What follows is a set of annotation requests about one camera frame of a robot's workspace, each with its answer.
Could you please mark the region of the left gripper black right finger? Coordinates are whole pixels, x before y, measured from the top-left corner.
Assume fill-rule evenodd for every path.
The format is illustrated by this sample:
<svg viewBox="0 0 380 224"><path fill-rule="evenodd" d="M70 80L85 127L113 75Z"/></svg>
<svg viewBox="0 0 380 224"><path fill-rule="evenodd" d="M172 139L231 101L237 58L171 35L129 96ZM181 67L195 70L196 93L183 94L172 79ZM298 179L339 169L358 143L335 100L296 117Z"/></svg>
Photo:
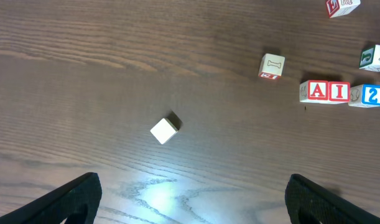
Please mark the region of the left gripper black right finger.
<svg viewBox="0 0 380 224"><path fill-rule="evenodd" d="M292 224L380 224L380 218L331 193L300 174L285 189Z"/></svg>

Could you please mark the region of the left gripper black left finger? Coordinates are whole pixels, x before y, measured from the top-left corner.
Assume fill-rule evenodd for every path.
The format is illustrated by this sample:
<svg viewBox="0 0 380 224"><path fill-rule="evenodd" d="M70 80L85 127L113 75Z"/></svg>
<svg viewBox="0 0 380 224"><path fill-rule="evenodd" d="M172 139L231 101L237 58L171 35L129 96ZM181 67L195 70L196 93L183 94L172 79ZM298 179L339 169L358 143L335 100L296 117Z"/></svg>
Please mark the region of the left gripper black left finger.
<svg viewBox="0 0 380 224"><path fill-rule="evenodd" d="M0 217L0 224L93 224L102 196L98 174L85 173Z"/></svg>

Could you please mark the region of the red letter A block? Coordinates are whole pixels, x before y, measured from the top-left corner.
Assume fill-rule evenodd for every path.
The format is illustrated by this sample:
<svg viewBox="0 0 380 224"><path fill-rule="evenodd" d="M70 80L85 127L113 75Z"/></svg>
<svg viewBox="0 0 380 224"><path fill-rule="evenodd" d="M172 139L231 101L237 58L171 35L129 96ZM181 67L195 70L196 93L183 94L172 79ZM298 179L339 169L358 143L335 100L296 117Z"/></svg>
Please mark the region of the red letter A block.
<svg viewBox="0 0 380 224"><path fill-rule="evenodd" d="M308 80L299 86L299 101L302 103L328 103L328 81Z"/></svg>

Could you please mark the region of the red letter I block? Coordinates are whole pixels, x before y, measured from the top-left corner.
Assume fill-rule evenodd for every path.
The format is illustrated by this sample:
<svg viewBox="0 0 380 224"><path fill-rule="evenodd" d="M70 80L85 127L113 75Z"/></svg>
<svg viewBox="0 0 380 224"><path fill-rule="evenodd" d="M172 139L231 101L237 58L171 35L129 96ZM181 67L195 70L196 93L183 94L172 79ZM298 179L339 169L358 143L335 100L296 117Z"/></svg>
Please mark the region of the red letter I block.
<svg viewBox="0 0 380 224"><path fill-rule="evenodd" d="M342 104L350 101L349 82L329 82L328 83L328 102L329 104Z"/></svg>

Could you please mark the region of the blue number 2 block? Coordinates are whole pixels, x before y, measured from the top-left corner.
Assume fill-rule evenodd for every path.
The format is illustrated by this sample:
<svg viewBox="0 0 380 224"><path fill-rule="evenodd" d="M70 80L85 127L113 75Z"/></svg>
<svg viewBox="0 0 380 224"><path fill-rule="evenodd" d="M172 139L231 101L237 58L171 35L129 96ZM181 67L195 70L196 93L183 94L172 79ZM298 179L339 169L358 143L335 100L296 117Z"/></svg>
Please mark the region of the blue number 2 block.
<svg viewBox="0 0 380 224"><path fill-rule="evenodd" d="M380 85L363 84L351 87L348 105L360 108L380 107Z"/></svg>

